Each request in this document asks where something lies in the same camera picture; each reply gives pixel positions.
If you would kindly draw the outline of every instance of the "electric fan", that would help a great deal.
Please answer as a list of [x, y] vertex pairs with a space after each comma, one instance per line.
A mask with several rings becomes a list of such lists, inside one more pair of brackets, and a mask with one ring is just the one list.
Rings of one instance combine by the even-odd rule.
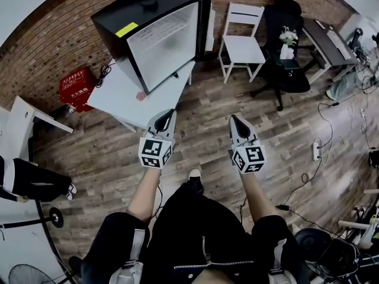
[[9, 284], [54, 284], [44, 272], [27, 264], [14, 266], [9, 272]]

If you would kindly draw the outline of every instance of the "white table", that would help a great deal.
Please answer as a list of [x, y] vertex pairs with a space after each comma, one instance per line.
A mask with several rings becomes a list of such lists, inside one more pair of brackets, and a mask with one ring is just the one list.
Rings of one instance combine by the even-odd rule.
[[102, 86], [93, 90], [87, 104], [111, 114], [135, 133], [130, 124], [147, 128], [149, 120], [156, 114], [176, 107], [194, 65], [195, 61], [189, 62], [177, 71], [179, 78], [170, 77], [143, 101], [139, 101], [136, 96], [141, 89], [114, 64]]
[[13, 103], [11, 113], [9, 114], [7, 126], [5, 127], [0, 145], [0, 155], [4, 159], [22, 157], [27, 148], [34, 117], [69, 133], [73, 132], [72, 128], [55, 121], [51, 116], [31, 106], [17, 96]]

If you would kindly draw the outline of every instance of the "black mini fridge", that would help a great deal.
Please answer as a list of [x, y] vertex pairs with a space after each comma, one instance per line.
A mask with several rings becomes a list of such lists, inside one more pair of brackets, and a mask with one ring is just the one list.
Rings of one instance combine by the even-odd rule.
[[213, 46], [211, 0], [117, 0], [92, 20], [117, 65], [147, 95]]

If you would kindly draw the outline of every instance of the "potted plant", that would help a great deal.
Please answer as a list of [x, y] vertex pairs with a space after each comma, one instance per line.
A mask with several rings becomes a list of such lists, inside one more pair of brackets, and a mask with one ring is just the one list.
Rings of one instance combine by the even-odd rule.
[[279, 36], [280, 40], [284, 42], [282, 49], [280, 51], [280, 59], [293, 59], [294, 50], [289, 47], [296, 44], [298, 40], [296, 30], [291, 31], [287, 26], [283, 26], [284, 31]]

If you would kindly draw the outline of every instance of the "yellow sticker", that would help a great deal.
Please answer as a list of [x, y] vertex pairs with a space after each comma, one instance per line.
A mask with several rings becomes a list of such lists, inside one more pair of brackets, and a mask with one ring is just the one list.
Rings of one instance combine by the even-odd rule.
[[128, 24], [127, 26], [125, 26], [124, 28], [120, 29], [116, 33], [116, 36], [121, 38], [123, 35], [126, 35], [127, 33], [129, 33], [132, 29], [136, 28], [137, 26], [138, 26], [138, 24], [132, 22], [132, 23]]

